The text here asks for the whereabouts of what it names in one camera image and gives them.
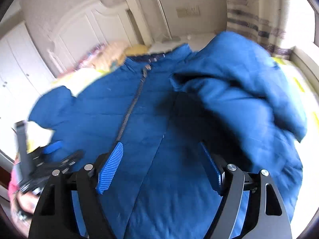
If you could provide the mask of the person's left hand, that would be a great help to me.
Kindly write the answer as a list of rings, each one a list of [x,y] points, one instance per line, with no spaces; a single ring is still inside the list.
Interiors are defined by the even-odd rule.
[[[30,214],[34,214],[39,197],[34,195],[32,192],[22,193],[17,192],[16,199],[20,204],[21,208]]]

